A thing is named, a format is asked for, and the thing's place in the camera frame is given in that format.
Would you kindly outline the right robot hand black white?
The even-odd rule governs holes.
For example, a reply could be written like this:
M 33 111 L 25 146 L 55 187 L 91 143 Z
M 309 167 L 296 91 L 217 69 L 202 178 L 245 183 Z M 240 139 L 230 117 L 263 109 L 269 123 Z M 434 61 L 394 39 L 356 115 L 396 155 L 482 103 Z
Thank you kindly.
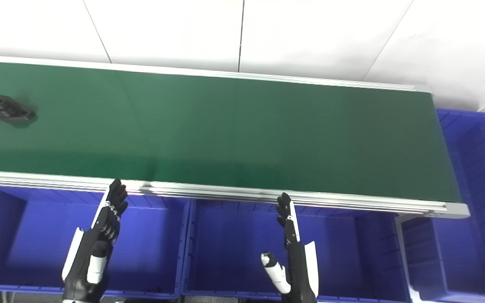
M 283 192 L 277 198 L 277 222 L 284 230 L 288 265 L 283 266 L 271 252 L 261 253 L 261 263 L 283 303 L 315 303 L 319 276 L 314 241 L 304 244 L 300 238 L 298 217 L 291 197 Z

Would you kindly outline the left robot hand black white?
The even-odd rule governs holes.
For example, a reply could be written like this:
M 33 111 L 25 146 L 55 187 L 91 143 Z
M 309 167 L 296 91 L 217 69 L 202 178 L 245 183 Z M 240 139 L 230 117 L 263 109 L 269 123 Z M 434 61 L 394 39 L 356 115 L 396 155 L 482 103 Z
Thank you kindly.
M 126 186 L 115 179 L 104 192 L 90 228 L 76 228 L 61 274 L 62 302 L 98 303 L 103 298 L 127 197 Z

